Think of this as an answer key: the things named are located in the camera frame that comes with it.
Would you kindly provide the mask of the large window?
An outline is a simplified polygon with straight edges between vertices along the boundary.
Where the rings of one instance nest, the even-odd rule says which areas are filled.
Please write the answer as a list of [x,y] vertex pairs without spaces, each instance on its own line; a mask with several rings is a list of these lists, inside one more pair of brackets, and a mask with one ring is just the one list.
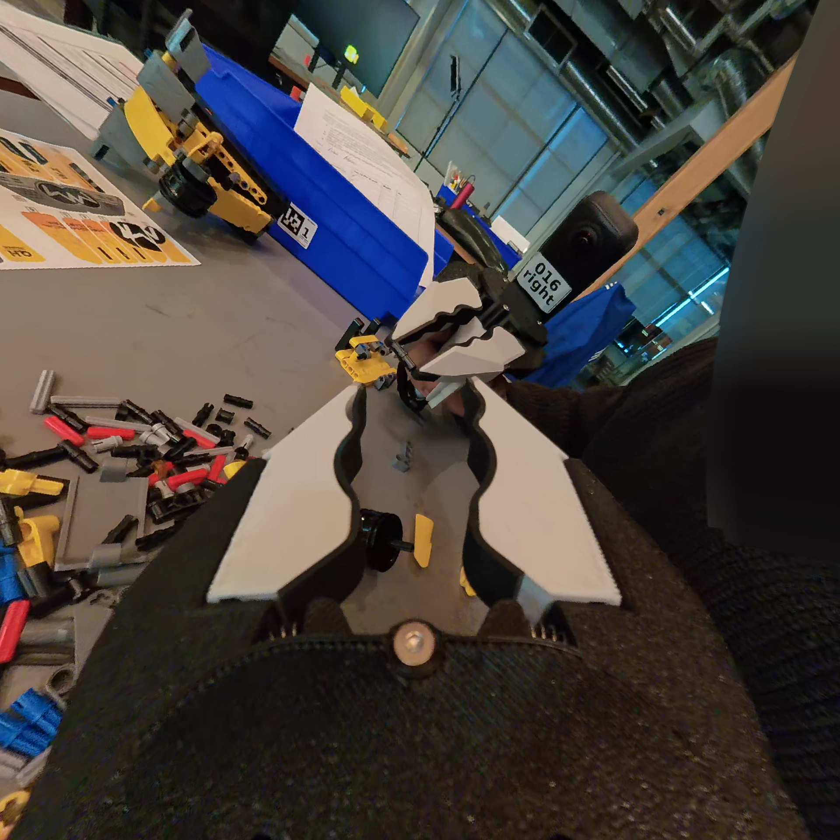
[[[603,190],[635,213],[688,144],[625,175],[628,156],[596,105],[562,80],[489,2],[457,2],[398,123],[416,173],[436,192],[454,163],[476,182],[471,203],[501,217],[534,251],[580,197]],[[682,213],[616,278],[633,315],[674,342],[721,310],[729,259]]]

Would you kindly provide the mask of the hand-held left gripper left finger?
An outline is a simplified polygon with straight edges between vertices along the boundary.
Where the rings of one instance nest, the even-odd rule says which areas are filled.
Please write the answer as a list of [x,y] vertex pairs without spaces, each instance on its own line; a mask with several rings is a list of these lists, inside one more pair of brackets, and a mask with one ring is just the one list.
[[206,593],[210,604],[268,601],[285,604],[320,575],[342,586],[361,526],[352,487],[361,470],[366,390],[350,385],[268,449],[243,517]]

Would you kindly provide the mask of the yellow building piece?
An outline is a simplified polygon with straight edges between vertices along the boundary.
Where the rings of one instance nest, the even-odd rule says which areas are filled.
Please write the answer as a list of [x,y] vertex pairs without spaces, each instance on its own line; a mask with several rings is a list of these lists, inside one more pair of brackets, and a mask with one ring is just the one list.
[[388,122],[372,105],[361,98],[354,87],[343,87],[340,90],[340,98],[343,104],[360,119],[372,123],[379,131],[388,133]]

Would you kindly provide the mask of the cup of pens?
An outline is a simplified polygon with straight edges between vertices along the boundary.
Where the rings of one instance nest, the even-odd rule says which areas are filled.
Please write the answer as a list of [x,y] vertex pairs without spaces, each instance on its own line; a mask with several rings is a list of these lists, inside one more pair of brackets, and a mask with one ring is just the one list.
[[469,203],[476,189],[476,174],[467,173],[456,164],[449,161],[442,184],[444,204],[448,208],[461,209]]

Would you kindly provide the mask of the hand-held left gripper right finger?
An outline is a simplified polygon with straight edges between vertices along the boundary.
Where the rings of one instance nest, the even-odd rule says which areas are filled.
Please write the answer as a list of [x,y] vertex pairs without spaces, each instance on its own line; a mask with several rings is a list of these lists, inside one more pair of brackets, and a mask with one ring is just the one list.
[[462,565],[476,596],[515,602],[531,623],[558,604],[621,606],[570,457],[481,380],[467,381],[463,404],[478,487]]

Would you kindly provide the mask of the small yellow block assembly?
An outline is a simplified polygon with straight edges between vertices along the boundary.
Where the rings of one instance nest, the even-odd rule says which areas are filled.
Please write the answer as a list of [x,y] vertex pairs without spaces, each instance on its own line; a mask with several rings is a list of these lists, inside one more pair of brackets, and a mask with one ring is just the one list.
[[377,337],[382,321],[364,323],[355,318],[337,342],[334,357],[356,384],[372,385],[380,391],[396,381],[396,367],[389,361],[390,351]]

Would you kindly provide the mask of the pile of plastic building pieces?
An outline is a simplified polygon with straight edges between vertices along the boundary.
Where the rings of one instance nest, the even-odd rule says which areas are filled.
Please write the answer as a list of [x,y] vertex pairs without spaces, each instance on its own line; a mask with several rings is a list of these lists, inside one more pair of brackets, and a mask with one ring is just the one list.
[[[35,431],[35,416],[25,411],[25,392],[35,383],[38,367],[31,361],[2,357],[2,437],[14,453],[48,437],[43,429]],[[69,463],[45,471],[69,477],[63,500],[41,511],[58,515],[62,528],[67,524],[68,552],[92,550],[94,539],[123,514],[139,514],[143,524],[146,479],[109,484]],[[68,837],[74,817],[90,815],[100,805],[106,811],[109,805],[126,805],[118,788],[128,781],[126,768],[141,731],[189,685],[242,653],[257,635],[266,607],[208,607],[208,612],[199,592],[213,576],[210,563],[221,551],[216,542],[232,531],[233,516],[245,508],[245,493],[256,481],[255,468],[245,472],[246,488],[217,494],[221,500],[196,515],[112,610],[90,604],[87,595],[59,609],[59,617],[73,617],[77,687],[69,693],[49,762],[12,838]]]

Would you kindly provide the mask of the printed white paper sheet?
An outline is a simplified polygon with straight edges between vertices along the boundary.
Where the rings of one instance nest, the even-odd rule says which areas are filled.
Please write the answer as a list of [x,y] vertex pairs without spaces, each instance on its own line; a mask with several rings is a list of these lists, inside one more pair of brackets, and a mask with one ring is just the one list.
[[427,255],[419,280],[434,276],[435,214],[430,192],[370,124],[310,85],[295,131]]

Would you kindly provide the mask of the partly built yellow toy model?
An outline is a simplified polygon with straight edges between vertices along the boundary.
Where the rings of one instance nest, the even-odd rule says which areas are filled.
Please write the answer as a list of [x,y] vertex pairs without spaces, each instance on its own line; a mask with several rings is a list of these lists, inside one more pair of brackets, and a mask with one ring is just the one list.
[[290,204],[250,163],[196,95],[212,68],[187,8],[150,52],[126,99],[111,105],[91,154],[150,173],[157,191],[143,209],[198,219],[214,215],[254,243]]

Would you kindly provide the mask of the person's right forearm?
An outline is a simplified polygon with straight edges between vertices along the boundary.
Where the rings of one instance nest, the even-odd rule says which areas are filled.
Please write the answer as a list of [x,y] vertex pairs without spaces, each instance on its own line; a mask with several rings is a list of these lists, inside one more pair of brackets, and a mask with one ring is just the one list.
[[578,392],[527,382],[503,389],[507,403],[567,455],[599,451],[673,455],[703,449],[718,337],[691,343],[651,364],[627,385]]

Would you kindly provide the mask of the yellow grey sticker sheet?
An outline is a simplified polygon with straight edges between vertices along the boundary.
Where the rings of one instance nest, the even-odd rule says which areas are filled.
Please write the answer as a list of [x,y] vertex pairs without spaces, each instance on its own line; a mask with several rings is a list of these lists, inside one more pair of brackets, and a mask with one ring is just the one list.
[[2,271],[200,264],[80,153],[2,130]]

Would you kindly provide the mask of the wooden desk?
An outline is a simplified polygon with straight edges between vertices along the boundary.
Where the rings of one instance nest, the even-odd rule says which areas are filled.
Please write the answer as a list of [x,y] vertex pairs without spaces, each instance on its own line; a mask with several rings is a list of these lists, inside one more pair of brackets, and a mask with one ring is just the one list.
[[716,180],[775,121],[799,52],[779,70],[722,127],[705,142],[635,213],[638,241],[646,242]]

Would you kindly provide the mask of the black monitor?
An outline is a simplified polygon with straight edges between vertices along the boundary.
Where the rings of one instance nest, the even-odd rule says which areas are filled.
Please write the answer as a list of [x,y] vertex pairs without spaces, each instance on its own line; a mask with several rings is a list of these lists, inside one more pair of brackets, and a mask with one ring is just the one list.
[[356,56],[349,71],[375,97],[419,22],[404,1],[302,1],[295,15],[335,59]]

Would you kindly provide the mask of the black toy wheel hub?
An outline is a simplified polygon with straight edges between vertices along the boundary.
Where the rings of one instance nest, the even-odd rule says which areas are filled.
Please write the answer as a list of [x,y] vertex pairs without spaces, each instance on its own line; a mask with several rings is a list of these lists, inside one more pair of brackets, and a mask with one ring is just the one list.
[[415,545],[404,540],[403,522],[395,513],[361,509],[360,534],[366,564],[375,572],[389,571],[401,553],[414,553]]

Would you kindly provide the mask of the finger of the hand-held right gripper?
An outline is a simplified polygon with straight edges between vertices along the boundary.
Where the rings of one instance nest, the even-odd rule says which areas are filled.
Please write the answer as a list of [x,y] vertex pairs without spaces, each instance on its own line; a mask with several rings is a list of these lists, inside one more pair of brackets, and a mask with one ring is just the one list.
[[481,308],[480,290],[469,277],[434,280],[399,318],[392,331],[392,340],[399,344],[412,343],[417,335],[423,337],[426,333],[441,331],[443,327],[435,326],[438,320],[447,325],[461,312],[480,311]]
[[434,333],[413,344],[413,385],[429,404],[457,401],[471,378],[488,382],[525,353],[520,340],[502,327],[461,343],[451,330]]

